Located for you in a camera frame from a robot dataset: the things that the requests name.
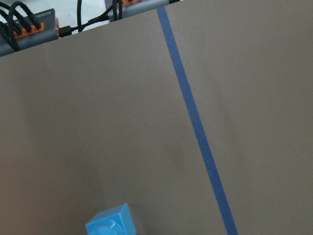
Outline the small blue block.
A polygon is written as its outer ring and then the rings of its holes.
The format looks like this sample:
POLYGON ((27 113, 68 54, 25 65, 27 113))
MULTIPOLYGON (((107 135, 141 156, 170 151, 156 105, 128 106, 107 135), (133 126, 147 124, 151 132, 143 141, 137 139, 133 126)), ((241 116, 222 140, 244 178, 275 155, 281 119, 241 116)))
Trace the small blue block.
POLYGON ((96 214, 87 224, 88 235, 136 235, 137 231, 127 203, 96 214))

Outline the upper grey usb hub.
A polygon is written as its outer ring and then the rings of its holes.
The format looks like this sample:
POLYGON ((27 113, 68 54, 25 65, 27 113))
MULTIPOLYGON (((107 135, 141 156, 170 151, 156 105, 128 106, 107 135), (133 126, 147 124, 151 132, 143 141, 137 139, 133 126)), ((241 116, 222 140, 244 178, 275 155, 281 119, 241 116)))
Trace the upper grey usb hub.
MULTIPOLYGON (((121 1, 122 16, 120 19, 134 16, 170 4, 170 0, 116 0, 116 20, 119 19, 119 3, 121 1)), ((106 8, 109 8, 112 5, 112 0, 105 0, 105 5, 106 8)), ((114 20, 113 10, 108 13, 108 18, 110 22, 116 21, 114 20)))

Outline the grey usb hub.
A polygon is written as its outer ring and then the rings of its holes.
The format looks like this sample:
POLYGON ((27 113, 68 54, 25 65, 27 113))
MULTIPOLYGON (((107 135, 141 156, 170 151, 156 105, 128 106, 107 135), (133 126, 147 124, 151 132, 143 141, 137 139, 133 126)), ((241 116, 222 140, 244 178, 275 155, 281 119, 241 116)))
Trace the grey usb hub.
POLYGON ((35 27, 29 17, 25 17, 25 21, 31 25, 30 32, 23 28, 18 20, 14 20, 22 30, 21 34, 17 34, 16 31, 13 30, 17 44, 21 50, 58 39, 59 23, 56 19, 55 9, 51 8, 35 13, 35 16, 41 23, 39 29, 35 27))
MULTIPOLYGON (((116 20, 119 19, 119 3, 121 1, 122 16, 120 19, 134 16, 170 4, 170 0, 116 0, 116 20)), ((109 8, 112 5, 112 0, 105 0, 105 5, 106 8, 109 8)), ((113 10, 108 13, 108 18, 110 22, 116 21, 114 20, 113 10)))

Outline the lower grey usb hub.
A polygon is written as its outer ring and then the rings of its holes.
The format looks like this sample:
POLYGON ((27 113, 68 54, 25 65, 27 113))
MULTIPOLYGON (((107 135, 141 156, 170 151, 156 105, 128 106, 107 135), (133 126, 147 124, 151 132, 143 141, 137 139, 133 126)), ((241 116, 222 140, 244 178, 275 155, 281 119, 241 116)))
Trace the lower grey usb hub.
POLYGON ((25 21, 31 25, 30 32, 23 28, 18 20, 14 20, 22 30, 21 34, 17 34, 16 31, 13 30, 17 44, 21 50, 58 39, 59 23, 56 19, 55 9, 51 8, 35 13, 35 16, 41 23, 39 29, 35 27, 29 17, 25 17, 25 21))

